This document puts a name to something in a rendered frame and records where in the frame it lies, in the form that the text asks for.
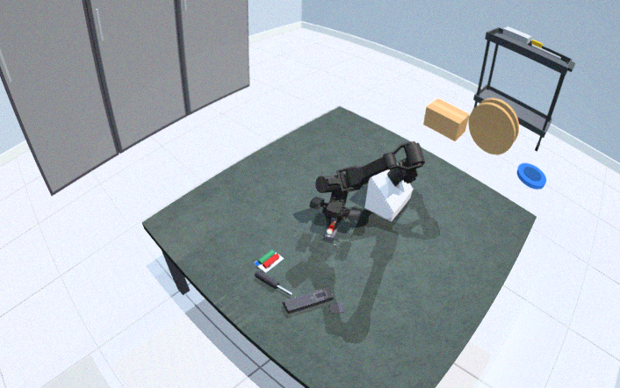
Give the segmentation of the black-handled screwdriver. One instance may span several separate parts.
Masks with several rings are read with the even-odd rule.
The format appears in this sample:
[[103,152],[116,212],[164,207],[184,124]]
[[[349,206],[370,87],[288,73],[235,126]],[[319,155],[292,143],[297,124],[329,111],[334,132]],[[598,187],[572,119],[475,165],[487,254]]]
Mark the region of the black-handled screwdriver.
[[[282,287],[279,286],[279,282],[272,280],[271,278],[265,276],[263,273],[261,273],[259,270],[255,273],[255,276],[259,277],[260,279],[262,279],[264,282],[266,282],[267,284],[269,284],[272,287],[275,288],[279,288],[279,289],[283,289]],[[292,295],[292,293],[290,293],[287,290],[284,290],[285,292],[289,293],[290,295]]]

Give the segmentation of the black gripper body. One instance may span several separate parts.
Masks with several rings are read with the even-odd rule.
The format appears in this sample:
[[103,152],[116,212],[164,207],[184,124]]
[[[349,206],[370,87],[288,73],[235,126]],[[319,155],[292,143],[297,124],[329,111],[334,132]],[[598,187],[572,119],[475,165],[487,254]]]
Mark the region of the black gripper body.
[[[345,204],[346,204],[348,193],[340,193],[340,192],[334,191],[331,194],[331,198],[332,198],[332,196],[335,197],[335,200],[338,200],[338,201],[341,201],[341,199],[344,199],[345,200]],[[324,202],[324,198],[314,197],[311,200],[309,207],[310,208],[314,208],[316,210],[318,210],[320,207],[323,207],[322,211],[325,212],[327,210],[328,203]],[[347,217],[348,214],[350,216],[350,219],[355,220],[355,221],[359,221],[360,217],[361,217],[361,214],[362,214],[362,211],[360,209],[352,207],[351,210],[350,209],[347,210],[347,213],[346,213],[345,217]]]

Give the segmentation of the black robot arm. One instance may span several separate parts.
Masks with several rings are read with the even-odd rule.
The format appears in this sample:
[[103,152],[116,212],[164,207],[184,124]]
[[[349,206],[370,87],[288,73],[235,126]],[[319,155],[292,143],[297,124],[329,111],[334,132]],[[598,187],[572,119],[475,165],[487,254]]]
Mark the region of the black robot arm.
[[[401,160],[398,165],[395,153],[404,147],[406,158]],[[401,181],[404,183],[412,183],[417,175],[417,168],[425,163],[422,155],[420,142],[410,141],[400,144],[394,151],[384,154],[382,157],[365,166],[357,165],[348,168],[338,169],[336,176],[319,176],[316,179],[315,186],[319,193],[340,192],[348,193],[354,190],[360,190],[364,184],[368,183],[372,176],[379,175],[389,170],[387,176],[396,186]],[[343,171],[346,173],[343,174]],[[328,202],[326,216],[334,219],[345,217],[348,207],[345,207],[345,200],[335,200],[332,196]]]

